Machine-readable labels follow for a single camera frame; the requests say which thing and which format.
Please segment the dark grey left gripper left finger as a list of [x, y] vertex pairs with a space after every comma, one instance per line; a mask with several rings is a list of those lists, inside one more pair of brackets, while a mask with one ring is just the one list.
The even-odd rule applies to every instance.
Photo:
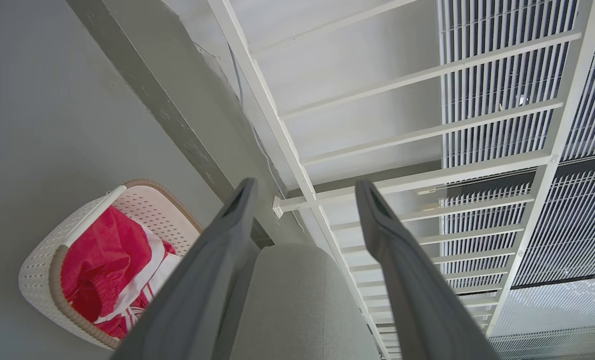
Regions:
[[260, 251], [257, 198], [258, 181], [242, 180], [110, 360], [214, 360], [232, 290]]

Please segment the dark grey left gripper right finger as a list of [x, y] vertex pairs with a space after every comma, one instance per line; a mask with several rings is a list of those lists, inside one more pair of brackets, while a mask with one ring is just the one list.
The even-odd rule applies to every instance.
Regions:
[[403, 360], [500, 360], [376, 186], [362, 178], [354, 189], [364, 244], [382, 269]]

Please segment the white perforated plastic laundry basket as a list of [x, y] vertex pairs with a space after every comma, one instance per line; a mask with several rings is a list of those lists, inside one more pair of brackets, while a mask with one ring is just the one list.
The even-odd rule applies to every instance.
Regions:
[[23, 298], [67, 332], [95, 346], [115, 350], [120, 341], [87, 321], [64, 297], [60, 272], [71, 244], [108, 207], [145, 225], [184, 256], [202, 233], [192, 213], [162, 184], [137, 178], [78, 208], [53, 229], [24, 260], [18, 274]]

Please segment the red and white garment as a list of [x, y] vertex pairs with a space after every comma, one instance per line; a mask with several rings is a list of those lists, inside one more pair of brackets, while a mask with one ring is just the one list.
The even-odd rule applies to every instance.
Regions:
[[65, 255], [65, 299], [106, 335], [123, 339], [181, 262], [170, 243], [108, 207]]

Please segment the grey fabric sofa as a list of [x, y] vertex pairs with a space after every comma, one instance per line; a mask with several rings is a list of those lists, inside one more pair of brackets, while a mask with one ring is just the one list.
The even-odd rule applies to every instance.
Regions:
[[250, 255], [231, 286], [211, 360], [380, 360], [336, 262], [315, 246]]

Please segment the white metal railing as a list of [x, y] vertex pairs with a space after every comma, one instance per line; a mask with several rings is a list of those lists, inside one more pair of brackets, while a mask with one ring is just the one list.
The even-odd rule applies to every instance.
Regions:
[[[392, 318], [382, 271], [363, 244], [353, 186], [373, 184], [438, 267], [511, 255], [499, 287], [454, 289], [490, 336], [544, 209], [595, 54], [595, 0], [574, 27], [440, 64], [438, 0], [208, 0], [235, 62], [236, 91], [258, 105], [296, 194], [279, 219], [307, 217], [372, 329]], [[440, 78], [512, 55], [568, 44], [555, 98], [442, 122]], [[554, 110], [540, 150], [443, 168], [443, 136]], [[535, 168], [527, 194], [441, 207], [448, 186]], [[525, 204], [520, 224], [440, 234], [441, 217]]]

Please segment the white slatted window blind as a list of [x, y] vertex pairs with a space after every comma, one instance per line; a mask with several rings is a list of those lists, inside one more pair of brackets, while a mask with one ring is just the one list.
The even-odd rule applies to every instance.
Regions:
[[[437, 0], [440, 64], [571, 30], [579, 0]], [[442, 123], [558, 95], [568, 43], [440, 77]], [[553, 109], [443, 136], [442, 167], [542, 150]], [[503, 360], [595, 360], [595, 53], [552, 185], [489, 341]], [[448, 185], [441, 207], [528, 194], [536, 168]], [[522, 222], [526, 204], [442, 216], [440, 234]], [[439, 265], [454, 289], [503, 285], [512, 255]], [[490, 275], [464, 276], [491, 271]]]

